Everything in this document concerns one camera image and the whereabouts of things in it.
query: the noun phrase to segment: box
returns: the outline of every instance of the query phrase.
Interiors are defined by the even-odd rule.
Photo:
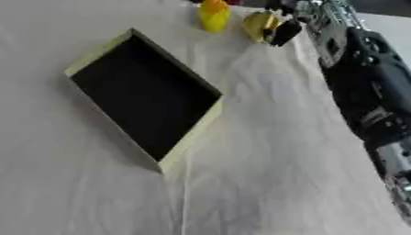
[[[222,110],[215,87],[134,28],[65,74],[163,170]]]

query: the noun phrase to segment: table surface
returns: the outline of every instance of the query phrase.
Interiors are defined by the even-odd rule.
[[[7,235],[407,234],[302,34],[252,44],[165,0],[0,3],[0,230]],[[411,19],[364,16],[411,62]],[[225,94],[162,175],[62,71],[135,27]]]

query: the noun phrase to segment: yellow object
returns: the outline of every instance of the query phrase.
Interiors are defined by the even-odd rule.
[[[205,0],[199,14],[205,30],[219,32],[226,27],[231,11],[223,0]]]
[[[244,19],[244,30],[256,42],[264,42],[262,31],[275,30],[281,24],[280,19],[271,12],[254,12]]]

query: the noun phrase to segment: yellow toy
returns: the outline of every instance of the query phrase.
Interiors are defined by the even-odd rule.
[[[223,0],[205,0],[200,5],[199,15],[203,27],[209,32],[222,31],[231,14],[230,8]]]

